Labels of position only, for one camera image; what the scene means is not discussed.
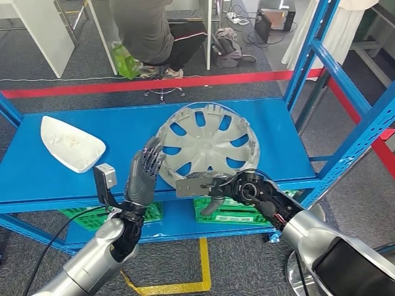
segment power strip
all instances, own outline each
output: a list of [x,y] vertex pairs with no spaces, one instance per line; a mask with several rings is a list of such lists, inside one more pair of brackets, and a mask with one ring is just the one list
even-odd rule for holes
[[245,17],[239,17],[239,15],[235,14],[234,12],[227,12],[227,17],[231,21],[232,23],[234,23],[235,25],[247,25],[249,23],[249,21]]

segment yellow floor tape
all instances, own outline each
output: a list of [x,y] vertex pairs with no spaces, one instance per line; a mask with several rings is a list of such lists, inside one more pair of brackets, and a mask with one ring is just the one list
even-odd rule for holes
[[199,239],[200,245],[200,264],[202,265],[201,282],[189,282],[185,284],[172,284],[152,287],[136,287],[131,282],[129,277],[124,271],[121,271],[128,286],[136,291],[139,295],[162,295],[162,294],[179,294],[179,293],[193,293],[204,292],[211,289],[210,263],[208,262],[208,247],[207,239]]

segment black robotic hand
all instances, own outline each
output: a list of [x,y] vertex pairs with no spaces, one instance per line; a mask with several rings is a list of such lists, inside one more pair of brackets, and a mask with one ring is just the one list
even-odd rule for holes
[[213,199],[227,196],[241,204],[253,205],[281,231],[288,221],[303,210],[300,204],[279,191],[269,176],[257,169],[241,171],[225,180],[215,177],[187,178],[178,180],[176,184],[178,197],[208,195]]
[[165,157],[162,149],[159,138],[151,138],[134,155],[125,188],[125,200],[143,207],[153,201],[156,175]]

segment robot finger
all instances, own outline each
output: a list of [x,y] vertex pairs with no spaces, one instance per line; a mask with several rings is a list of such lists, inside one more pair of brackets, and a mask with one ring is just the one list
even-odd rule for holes
[[133,158],[132,163],[131,164],[131,171],[129,172],[129,175],[131,177],[138,176],[139,171],[141,169],[143,157],[143,156],[142,151],[137,151],[136,154],[134,154],[134,157]]
[[162,151],[162,149],[163,149],[163,146],[162,145],[158,145],[156,148],[155,148],[155,150],[153,152],[153,156],[151,158],[151,160],[150,161],[150,163],[147,163],[147,167],[150,168],[150,171],[152,171],[153,169],[153,166],[155,164],[155,162],[157,160],[158,156],[159,155],[159,153]]
[[158,153],[160,151],[161,147],[159,144],[159,139],[159,138],[153,138],[150,140],[150,146],[149,147],[146,147],[147,149],[147,153],[146,153],[146,157],[144,158],[144,164],[143,164],[143,167],[146,169],[146,170],[149,170],[150,167],[151,167],[151,164],[153,163],[153,159],[154,158],[154,155],[156,154],[156,156],[158,155]]
[[144,148],[143,149],[143,156],[144,159],[148,157],[148,152],[150,149],[153,149],[154,147],[157,146],[158,142],[159,139],[155,137],[150,138],[150,140],[147,141],[147,143],[144,145]]
[[151,169],[151,175],[156,176],[165,157],[165,154],[160,154],[157,160],[153,163],[153,168]]

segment green plastic crate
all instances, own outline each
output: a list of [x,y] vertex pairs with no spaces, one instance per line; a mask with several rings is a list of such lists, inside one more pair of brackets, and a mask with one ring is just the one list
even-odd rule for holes
[[[66,208],[63,210],[60,210],[60,212],[69,218],[72,218],[86,210],[89,210],[89,208]],[[108,213],[106,212],[105,208],[99,208],[97,210],[79,216],[74,219],[74,221],[85,228],[86,230],[96,231],[103,225],[103,223],[104,223],[107,217]],[[162,203],[154,202],[147,209],[144,223],[159,221],[162,219],[163,219],[163,209]]]
[[[285,191],[290,197],[297,191]],[[203,216],[200,211],[211,202],[209,197],[199,197],[193,200],[196,222],[199,223],[230,223],[230,224],[258,224],[270,226],[260,212],[252,205],[242,205],[228,197],[221,206],[210,216]]]

